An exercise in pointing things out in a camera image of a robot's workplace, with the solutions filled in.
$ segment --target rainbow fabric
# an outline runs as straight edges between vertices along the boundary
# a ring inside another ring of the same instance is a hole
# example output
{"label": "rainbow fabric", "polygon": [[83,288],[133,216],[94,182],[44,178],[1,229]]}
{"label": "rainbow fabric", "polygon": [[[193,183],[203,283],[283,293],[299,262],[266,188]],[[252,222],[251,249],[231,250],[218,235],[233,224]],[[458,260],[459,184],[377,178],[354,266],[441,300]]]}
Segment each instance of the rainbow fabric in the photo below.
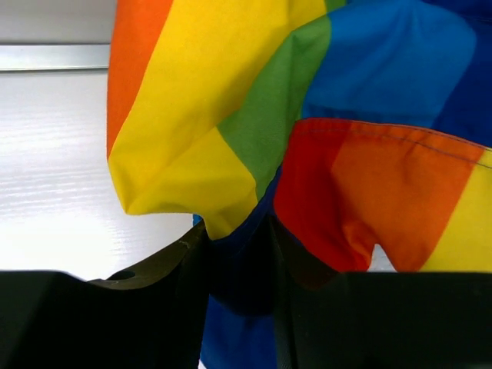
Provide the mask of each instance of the rainbow fabric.
{"label": "rainbow fabric", "polygon": [[119,1],[123,208],[197,213],[219,240],[273,201],[340,271],[374,244],[399,271],[492,271],[492,2],[343,5]]}

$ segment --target orange fabric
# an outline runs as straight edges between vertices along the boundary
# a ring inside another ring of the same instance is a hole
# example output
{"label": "orange fabric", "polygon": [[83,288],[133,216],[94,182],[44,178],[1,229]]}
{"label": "orange fabric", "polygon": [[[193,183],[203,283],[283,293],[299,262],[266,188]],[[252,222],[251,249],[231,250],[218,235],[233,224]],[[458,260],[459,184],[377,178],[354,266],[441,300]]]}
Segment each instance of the orange fabric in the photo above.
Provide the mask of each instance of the orange fabric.
{"label": "orange fabric", "polygon": [[397,270],[417,271],[440,240],[483,152],[479,145],[422,128],[300,121],[284,159],[275,210],[333,268],[364,270],[379,243]]}
{"label": "orange fabric", "polygon": [[118,2],[108,73],[107,156],[131,110],[172,0]]}

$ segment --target metal rail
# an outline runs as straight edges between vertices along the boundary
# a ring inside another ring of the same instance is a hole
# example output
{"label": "metal rail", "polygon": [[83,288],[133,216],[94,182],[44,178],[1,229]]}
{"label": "metal rail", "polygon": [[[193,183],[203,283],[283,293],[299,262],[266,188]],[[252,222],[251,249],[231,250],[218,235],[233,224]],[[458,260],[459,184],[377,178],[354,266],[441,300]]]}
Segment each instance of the metal rail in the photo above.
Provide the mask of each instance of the metal rail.
{"label": "metal rail", "polygon": [[0,72],[107,69],[109,44],[0,45]]}

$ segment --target silver metal edge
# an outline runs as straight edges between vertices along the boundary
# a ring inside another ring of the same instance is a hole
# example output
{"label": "silver metal edge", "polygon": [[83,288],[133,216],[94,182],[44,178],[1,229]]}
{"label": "silver metal edge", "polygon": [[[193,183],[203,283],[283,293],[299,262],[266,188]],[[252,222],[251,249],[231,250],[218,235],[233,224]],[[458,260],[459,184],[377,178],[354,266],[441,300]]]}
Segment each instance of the silver metal edge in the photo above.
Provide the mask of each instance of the silver metal edge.
{"label": "silver metal edge", "polygon": [[109,44],[0,45],[0,72],[107,69]]}

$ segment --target yellow stripe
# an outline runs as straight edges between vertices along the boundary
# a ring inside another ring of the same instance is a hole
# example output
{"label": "yellow stripe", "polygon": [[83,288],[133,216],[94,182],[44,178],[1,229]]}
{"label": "yellow stripe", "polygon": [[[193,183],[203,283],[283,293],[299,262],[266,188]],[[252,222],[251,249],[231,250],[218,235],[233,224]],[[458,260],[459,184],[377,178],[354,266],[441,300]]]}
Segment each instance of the yellow stripe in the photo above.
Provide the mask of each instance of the yellow stripe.
{"label": "yellow stripe", "polygon": [[234,202],[251,208],[251,175],[223,141],[213,146],[216,131],[201,152],[192,146],[238,109],[289,32],[325,12],[323,0],[175,0],[108,159],[123,207],[209,214],[215,237],[239,225],[247,214],[236,214]]}
{"label": "yellow stripe", "polygon": [[[119,159],[128,159],[127,165],[138,165],[143,172],[152,166],[151,159],[140,163],[131,155]],[[144,191],[137,193],[129,186],[132,181],[120,163],[109,157],[111,176],[127,213],[195,212],[205,219],[212,239],[229,235],[258,203],[253,176],[216,128],[157,173]],[[128,194],[131,197],[121,198]]]}
{"label": "yellow stripe", "polygon": [[491,168],[485,151],[422,271],[492,271]]}

